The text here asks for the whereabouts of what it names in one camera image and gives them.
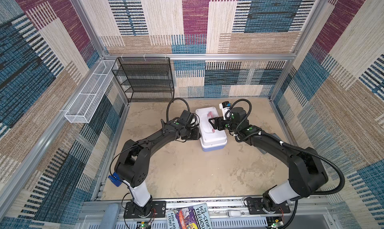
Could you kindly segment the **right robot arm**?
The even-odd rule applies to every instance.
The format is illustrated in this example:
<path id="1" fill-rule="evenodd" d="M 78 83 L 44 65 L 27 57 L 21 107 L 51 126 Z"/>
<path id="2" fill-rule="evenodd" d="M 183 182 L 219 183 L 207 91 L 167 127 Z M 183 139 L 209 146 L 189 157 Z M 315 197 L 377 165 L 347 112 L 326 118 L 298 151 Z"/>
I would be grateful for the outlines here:
<path id="1" fill-rule="evenodd" d="M 227 130 L 235 137 L 236 142 L 246 143 L 283 162 L 289 171 L 288 179 L 281 185 L 268 189 L 261 199 L 266 213 L 275 212 L 279 205 L 286 201 L 299 200 L 312 195 L 332 195 L 340 192 L 346 183 L 342 170 L 333 162 L 320 156 L 311 147 L 306 149 L 291 145 L 276 136 L 267 133 L 262 128 L 249 123 L 251 110 L 245 111 L 236 104 L 223 102 L 220 104 L 223 115 L 209 117 L 208 122 L 214 130 Z M 339 184 L 331 190 L 320 191 L 329 177 L 324 168 L 329 165 L 339 176 Z"/>

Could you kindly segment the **colourful treehouse book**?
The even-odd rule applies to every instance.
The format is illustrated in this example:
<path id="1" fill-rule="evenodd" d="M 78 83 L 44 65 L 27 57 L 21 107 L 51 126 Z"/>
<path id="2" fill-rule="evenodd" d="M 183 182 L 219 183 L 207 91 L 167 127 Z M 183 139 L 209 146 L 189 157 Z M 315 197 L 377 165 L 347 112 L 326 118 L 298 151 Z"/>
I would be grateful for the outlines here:
<path id="1" fill-rule="evenodd" d="M 168 211 L 167 229 L 212 229 L 206 203 Z"/>

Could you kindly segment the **white and blue toolbox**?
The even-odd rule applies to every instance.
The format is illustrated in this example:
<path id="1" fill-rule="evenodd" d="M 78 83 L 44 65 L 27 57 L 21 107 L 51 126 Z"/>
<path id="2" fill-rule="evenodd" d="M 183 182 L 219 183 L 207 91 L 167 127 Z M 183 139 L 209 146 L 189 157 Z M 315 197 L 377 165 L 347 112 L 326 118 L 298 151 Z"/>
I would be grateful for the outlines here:
<path id="1" fill-rule="evenodd" d="M 225 131 L 213 130 L 209 123 L 210 118 L 218 117 L 215 107 L 196 109 L 195 113 L 200 118 L 199 130 L 201 133 L 200 143 L 204 152 L 223 149 L 228 142 Z"/>

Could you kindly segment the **blue tape dispenser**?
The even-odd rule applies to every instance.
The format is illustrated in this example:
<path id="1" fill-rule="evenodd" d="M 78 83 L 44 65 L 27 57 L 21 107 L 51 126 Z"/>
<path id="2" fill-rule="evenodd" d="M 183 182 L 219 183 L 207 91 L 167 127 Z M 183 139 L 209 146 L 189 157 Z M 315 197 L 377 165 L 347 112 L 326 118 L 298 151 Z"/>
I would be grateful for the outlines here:
<path id="1" fill-rule="evenodd" d="M 108 176 L 108 179 L 116 186 L 119 187 L 123 182 L 121 181 L 120 177 L 113 173 L 112 175 Z"/>

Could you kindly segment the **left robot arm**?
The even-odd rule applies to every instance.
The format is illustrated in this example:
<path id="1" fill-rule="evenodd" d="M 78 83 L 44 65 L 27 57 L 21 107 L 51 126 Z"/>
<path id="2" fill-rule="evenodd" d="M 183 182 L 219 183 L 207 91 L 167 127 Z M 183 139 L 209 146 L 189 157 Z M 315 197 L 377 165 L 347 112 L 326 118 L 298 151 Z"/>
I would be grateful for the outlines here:
<path id="1" fill-rule="evenodd" d="M 184 102 L 187 109 L 179 117 L 170 119 L 171 104 L 177 100 Z M 174 98 L 169 102 L 166 119 L 161 120 L 162 128 L 154 134 L 142 140 L 126 141 L 122 151 L 113 158 L 116 164 L 113 170 L 110 169 L 110 176 L 125 184 L 132 197 L 125 207 L 125 219 L 147 218 L 156 214 L 153 197 L 146 185 L 151 157 L 173 141 L 185 143 L 201 137 L 198 128 L 200 118 L 191 112 L 185 99 Z"/>

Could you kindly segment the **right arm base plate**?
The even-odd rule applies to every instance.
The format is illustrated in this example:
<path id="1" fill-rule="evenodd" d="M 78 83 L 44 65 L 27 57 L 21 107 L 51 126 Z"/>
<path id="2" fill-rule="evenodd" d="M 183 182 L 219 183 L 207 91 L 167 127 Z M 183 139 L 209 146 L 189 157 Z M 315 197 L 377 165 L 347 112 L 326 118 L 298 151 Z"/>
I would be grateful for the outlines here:
<path id="1" fill-rule="evenodd" d="M 248 208 L 250 215 L 289 214 L 291 212 L 287 202 L 275 204 L 269 199 L 247 197 L 243 203 Z"/>

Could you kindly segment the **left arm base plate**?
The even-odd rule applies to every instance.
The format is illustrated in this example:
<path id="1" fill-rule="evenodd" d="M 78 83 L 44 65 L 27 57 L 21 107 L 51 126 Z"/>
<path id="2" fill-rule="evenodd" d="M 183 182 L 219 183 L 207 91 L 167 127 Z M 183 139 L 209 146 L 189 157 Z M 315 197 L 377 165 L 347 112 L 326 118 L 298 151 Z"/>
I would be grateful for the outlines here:
<path id="1" fill-rule="evenodd" d="M 154 217 L 164 218 L 166 216 L 166 201 L 151 201 L 143 207 L 138 206 L 133 201 L 126 203 L 124 219 L 149 219 Z"/>

